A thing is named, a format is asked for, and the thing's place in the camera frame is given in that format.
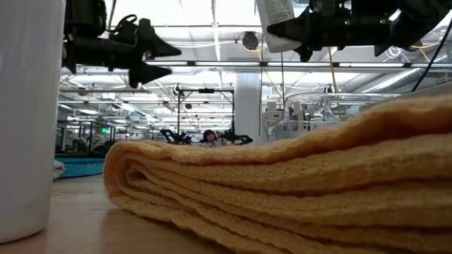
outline white pillar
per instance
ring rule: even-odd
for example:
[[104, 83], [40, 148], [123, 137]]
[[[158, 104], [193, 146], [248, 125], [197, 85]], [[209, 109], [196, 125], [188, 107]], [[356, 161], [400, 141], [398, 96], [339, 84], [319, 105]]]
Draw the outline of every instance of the white pillar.
[[49, 219], [64, 2], [0, 1], [0, 243]]
[[235, 133], [248, 135], [257, 145], [261, 115], [261, 79], [258, 73], [238, 73], [235, 83]]

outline transparent bin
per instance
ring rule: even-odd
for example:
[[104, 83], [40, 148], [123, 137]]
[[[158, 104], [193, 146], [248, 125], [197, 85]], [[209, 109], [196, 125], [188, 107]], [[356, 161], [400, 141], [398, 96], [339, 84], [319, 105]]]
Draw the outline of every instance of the transparent bin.
[[362, 106], [381, 102], [395, 94], [302, 93], [286, 98], [279, 121], [265, 121], [266, 143], [296, 138], [309, 131], [356, 117]]

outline blue mat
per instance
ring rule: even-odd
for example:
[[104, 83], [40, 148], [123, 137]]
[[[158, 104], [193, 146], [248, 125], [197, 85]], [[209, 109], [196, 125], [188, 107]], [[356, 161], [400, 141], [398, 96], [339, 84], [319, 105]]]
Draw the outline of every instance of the blue mat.
[[105, 161], [103, 158], [55, 158], [55, 160], [64, 164], [64, 173], [59, 178], [101, 174]]

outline knit fabric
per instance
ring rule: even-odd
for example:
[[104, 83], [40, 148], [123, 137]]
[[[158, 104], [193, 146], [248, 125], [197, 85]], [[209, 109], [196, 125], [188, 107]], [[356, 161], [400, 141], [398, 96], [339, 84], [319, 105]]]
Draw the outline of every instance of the knit fabric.
[[389, 102], [263, 146], [120, 142], [121, 209], [237, 253], [452, 253], [452, 99]]

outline table surface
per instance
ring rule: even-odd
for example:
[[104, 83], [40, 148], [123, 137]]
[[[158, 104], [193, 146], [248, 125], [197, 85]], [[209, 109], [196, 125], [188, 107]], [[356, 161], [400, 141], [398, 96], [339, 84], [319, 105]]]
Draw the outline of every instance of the table surface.
[[0, 245], [0, 253], [231, 253], [174, 225], [143, 219], [113, 205], [102, 176], [57, 179], [50, 222], [34, 236]]

